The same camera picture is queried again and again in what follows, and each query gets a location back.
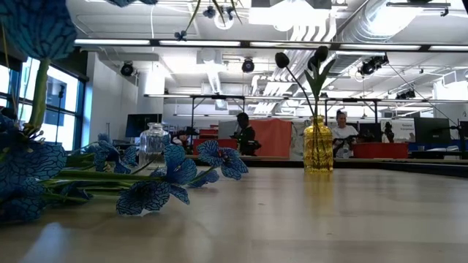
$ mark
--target dark clothing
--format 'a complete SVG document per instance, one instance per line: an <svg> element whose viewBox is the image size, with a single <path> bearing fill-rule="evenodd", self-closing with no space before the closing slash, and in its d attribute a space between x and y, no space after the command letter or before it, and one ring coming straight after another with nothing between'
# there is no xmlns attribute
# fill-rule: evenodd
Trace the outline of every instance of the dark clothing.
<svg viewBox="0 0 468 263"><path fill-rule="evenodd" d="M239 150L242 155L254 156L255 146L249 141L255 140L255 131L251 126L248 126L245 129L241 130L241 133L238 135L238 144Z"/></svg>

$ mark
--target clear glass jar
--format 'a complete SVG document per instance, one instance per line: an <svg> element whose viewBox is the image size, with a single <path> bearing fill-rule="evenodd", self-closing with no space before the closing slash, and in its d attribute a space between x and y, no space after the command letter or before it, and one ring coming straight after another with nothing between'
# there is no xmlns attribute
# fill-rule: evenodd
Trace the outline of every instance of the clear glass jar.
<svg viewBox="0 0 468 263"><path fill-rule="evenodd" d="M164 150L163 137L169 134L162 129L160 123L148 123L149 129L140 134L140 152L139 166L143 166L153 160L160 162L162 160L162 151Z"/></svg>

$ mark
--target ceiling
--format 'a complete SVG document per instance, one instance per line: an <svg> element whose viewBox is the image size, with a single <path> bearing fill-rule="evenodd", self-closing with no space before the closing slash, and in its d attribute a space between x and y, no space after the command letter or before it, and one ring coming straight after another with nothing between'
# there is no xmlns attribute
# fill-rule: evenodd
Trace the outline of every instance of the ceiling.
<svg viewBox="0 0 468 263"><path fill-rule="evenodd" d="M449 1L449 15L441 17L441 9L425 9L391 37L389 42L397 43L452 43L468 42L468 16L461 0ZM172 5L160 1L155 7L146 5L131 5L119 8L101 0L68 1L80 37L91 38L157 38L172 39L176 31L186 28L194 3L187 1L171 1ZM345 1L348 8L336 12L336 27L340 28L345 20L364 3L364 0ZM242 24L234 20L233 27L228 30L218 29L214 22L202 16L195 18L188 30L189 39L247 39L247 40L289 40L293 30L277 31L271 25L252 25L249 23L250 1L243 1L244 7L238 5L242 16ZM100 58L108 65L118 68L123 61L131 59L132 54L158 54L164 61L170 76L166 78L166 86L172 91L178 88L199 88L208 82L208 75L203 70L197 70L197 51L199 48L162 48L162 47L107 47ZM219 73L221 83L240 83L251 85L255 74L244 74L241 64L245 57L253 58L256 63L256 74L268 75L275 70L274 54L278 50L247 50L219 49L223 61L229 61L229 67ZM390 65L378 70L372 77L362 81L356 74L356 64L343 73L343 77L332 83L333 93L343 92L345 96L360 96L364 89L367 97L384 96L387 91L399 87L405 82L415 81L417 90L424 96L431 96L432 82L442 74L448 73L451 67L468 67L468 54L465 53L388 53ZM145 71L151 68L151 61L135 61L135 66Z"/></svg>

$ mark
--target dark tulip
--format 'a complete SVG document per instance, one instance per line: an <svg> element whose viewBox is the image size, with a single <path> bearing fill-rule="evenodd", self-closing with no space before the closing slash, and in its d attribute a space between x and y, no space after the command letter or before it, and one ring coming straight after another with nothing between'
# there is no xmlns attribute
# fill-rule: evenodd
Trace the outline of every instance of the dark tulip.
<svg viewBox="0 0 468 263"><path fill-rule="evenodd" d="M319 46L315 51L314 56L316 56L320 62L324 62L328 57L328 47Z"/></svg>
<svg viewBox="0 0 468 263"><path fill-rule="evenodd" d="M307 62L307 68L313 72L314 70L312 69L312 65L317 67L317 64L318 64L318 59L315 55L313 55L311 58L309 58L309 61Z"/></svg>
<svg viewBox="0 0 468 263"><path fill-rule="evenodd" d="M283 69L290 64L290 58L288 58L283 52L279 52L275 55L275 62L280 69Z"/></svg>

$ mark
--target wooden table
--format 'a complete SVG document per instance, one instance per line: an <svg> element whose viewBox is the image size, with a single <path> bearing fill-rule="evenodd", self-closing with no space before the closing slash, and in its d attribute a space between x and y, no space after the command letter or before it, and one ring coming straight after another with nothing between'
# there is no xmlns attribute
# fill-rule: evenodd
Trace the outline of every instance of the wooden table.
<svg viewBox="0 0 468 263"><path fill-rule="evenodd" d="M372 169L251 168L125 218L114 199L0 227L0 262L441 263L468 259L468 181Z"/></svg>

